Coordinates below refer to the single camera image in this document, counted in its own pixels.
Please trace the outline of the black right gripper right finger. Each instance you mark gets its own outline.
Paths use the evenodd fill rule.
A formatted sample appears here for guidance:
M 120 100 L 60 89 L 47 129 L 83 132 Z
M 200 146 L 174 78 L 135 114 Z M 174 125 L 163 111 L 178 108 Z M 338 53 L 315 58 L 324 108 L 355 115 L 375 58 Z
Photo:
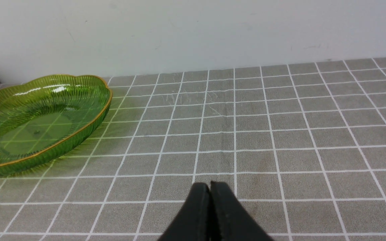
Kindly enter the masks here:
M 210 193 L 222 241 L 272 241 L 225 182 L 212 181 Z

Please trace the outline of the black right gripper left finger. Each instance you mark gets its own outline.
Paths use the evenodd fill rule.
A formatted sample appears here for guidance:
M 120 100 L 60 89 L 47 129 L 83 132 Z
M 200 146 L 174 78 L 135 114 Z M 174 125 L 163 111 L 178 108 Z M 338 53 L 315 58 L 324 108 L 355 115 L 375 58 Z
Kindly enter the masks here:
M 193 183 L 181 209 L 159 237 L 159 241 L 208 241 L 209 188 Z

